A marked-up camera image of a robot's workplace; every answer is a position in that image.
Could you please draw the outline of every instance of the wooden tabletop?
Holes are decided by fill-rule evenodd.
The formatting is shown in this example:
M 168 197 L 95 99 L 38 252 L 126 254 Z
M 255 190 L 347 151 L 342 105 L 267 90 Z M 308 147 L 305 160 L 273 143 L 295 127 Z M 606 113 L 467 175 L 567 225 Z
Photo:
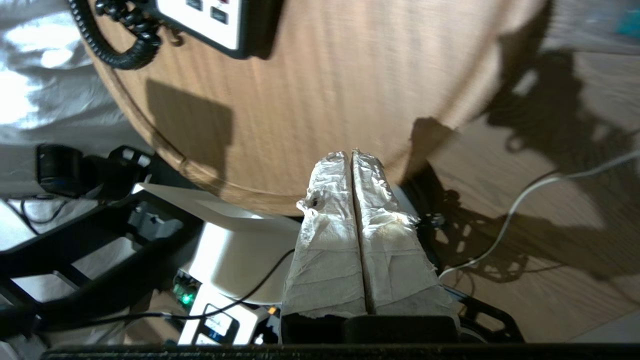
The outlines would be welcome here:
M 417 119 L 449 127 L 495 93 L 542 1 L 286 1 L 268 60 L 194 38 L 136 71 L 95 62 L 136 130 L 174 168 L 244 208 L 299 215 L 315 162 L 359 148 L 398 183 Z M 100 26 L 118 49 L 119 24 Z

